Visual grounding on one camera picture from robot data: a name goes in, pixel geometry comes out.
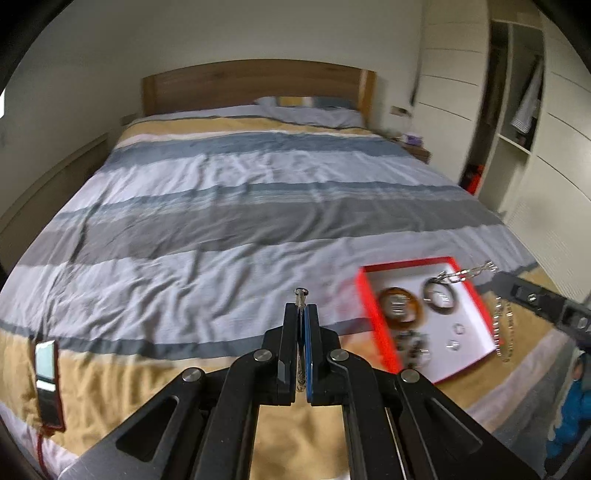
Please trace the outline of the blue gloved right hand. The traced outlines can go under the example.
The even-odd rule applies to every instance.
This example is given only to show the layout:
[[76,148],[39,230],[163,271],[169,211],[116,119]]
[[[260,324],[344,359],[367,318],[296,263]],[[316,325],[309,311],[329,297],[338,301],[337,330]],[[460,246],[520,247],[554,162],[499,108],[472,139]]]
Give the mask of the blue gloved right hand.
[[572,371],[573,382],[562,404],[561,422],[547,442],[547,460],[554,461],[574,447],[590,423],[590,355],[581,354]]

